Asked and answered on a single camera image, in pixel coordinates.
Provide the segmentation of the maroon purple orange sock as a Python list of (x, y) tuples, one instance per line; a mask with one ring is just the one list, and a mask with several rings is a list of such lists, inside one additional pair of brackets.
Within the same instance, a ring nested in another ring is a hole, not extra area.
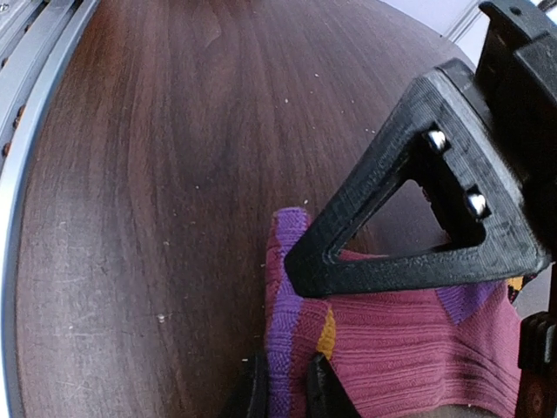
[(265, 264), (270, 416), (305, 416), (307, 370), (318, 353), (364, 417), (453, 404), (513, 416), (520, 318), (505, 282), (303, 298), (284, 260), (310, 221), (297, 207), (272, 219)]

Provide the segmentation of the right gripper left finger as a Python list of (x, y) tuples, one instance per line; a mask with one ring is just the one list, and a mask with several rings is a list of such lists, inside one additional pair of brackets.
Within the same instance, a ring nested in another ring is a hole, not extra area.
[(262, 351), (248, 357), (238, 382), (218, 418), (265, 418), (268, 403), (268, 363)]

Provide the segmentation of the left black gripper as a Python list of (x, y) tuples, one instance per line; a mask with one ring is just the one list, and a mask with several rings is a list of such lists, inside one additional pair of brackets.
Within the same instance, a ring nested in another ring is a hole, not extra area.
[(556, 248), (556, 24), (529, 1), (483, 1), (488, 16), (476, 80), (502, 144), (526, 172), (528, 220)]

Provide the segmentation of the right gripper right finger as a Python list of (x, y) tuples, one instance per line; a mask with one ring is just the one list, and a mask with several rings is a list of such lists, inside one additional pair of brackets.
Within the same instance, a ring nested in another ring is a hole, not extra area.
[(305, 387), (307, 417), (361, 417), (323, 353), (316, 353), (312, 357)]

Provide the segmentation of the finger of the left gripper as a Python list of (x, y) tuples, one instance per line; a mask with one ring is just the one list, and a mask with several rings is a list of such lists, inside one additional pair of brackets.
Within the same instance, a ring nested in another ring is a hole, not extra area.
[(453, 59), (415, 78), (285, 258), (297, 294), (382, 293), (529, 275), (552, 261), (531, 172)]
[(515, 417), (556, 416), (556, 318), (539, 312), (520, 324), (520, 388)]

